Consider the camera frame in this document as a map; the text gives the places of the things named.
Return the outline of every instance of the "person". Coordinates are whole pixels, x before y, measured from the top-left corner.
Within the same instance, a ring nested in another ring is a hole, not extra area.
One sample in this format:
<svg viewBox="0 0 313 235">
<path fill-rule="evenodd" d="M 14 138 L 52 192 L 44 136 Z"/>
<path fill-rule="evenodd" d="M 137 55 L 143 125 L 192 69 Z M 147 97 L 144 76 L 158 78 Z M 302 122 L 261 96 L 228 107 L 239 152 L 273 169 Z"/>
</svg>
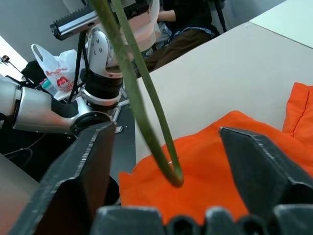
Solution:
<svg viewBox="0 0 313 235">
<path fill-rule="evenodd" d="M 165 46 L 145 60 L 149 72 L 219 35 L 203 0 L 163 0 L 163 9 L 159 12 L 158 21 L 165 22 L 170 38 Z"/>
</svg>

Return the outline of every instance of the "table surface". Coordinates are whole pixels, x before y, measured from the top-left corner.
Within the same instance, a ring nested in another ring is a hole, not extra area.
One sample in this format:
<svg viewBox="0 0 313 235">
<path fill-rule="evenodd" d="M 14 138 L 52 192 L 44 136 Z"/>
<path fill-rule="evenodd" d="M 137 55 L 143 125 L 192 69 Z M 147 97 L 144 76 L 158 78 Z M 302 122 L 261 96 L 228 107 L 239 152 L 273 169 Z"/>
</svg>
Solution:
<svg viewBox="0 0 313 235">
<path fill-rule="evenodd" d="M 312 9 L 312 0 L 287 0 L 250 22 L 313 48 Z"/>
<path fill-rule="evenodd" d="M 252 23 L 240 25 L 151 73 L 172 136 L 196 133 L 233 110 L 281 129 L 294 82 L 313 83 L 313 50 Z M 146 112 L 164 144 L 144 87 Z M 136 160 L 150 154 L 138 127 Z"/>
</svg>

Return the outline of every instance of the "orange cloth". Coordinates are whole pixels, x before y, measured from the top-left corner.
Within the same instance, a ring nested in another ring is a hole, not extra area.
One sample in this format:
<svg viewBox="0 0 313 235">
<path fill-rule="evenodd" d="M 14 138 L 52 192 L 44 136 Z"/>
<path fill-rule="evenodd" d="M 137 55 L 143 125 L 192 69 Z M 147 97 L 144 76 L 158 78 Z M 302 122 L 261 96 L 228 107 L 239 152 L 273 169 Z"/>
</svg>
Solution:
<svg viewBox="0 0 313 235">
<path fill-rule="evenodd" d="M 303 123 L 302 118 L 295 121 L 298 118 L 290 117 L 301 113 L 290 106 L 292 103 L 298 106 L 297 102 L 291 102 L 294 96 L 299 104 L 307 97 L 298 91 L 291 94 L 284 126 L 288 134 L 238 111 L 230 112 L 204 130 L 175 140 L 184 174 L 182 188 L 172 187 L 162 175 L 153 157 L 149 156 L 136 165 L 132 174 L 120 173 L 122 205 L 156 207 L 162 214 L 164 224 L 180 214 L 188 215 L 202 224 L 205 211 L 212 206 L 228 209 L 234 219 L 248 214 L 233 182 L 227 156 L 219 137 L 219 128 L 223 126 L 251 130 L 268 136 L 287 156 L 313 177 L 313 151 L 307 148 L 307 145 L 313 146 L 313 138 L 306 139 L 305 133 L 301 131 L 313 129 L 313 121 L 309 122 L 309 117 L 313 118 L 313 112 L 308 112 Z M 294 123 L 298 123 L 296 133 L 301 133 L 300 141 L 291 135 L 291 130 L 295 130 Z"/>
</svg>

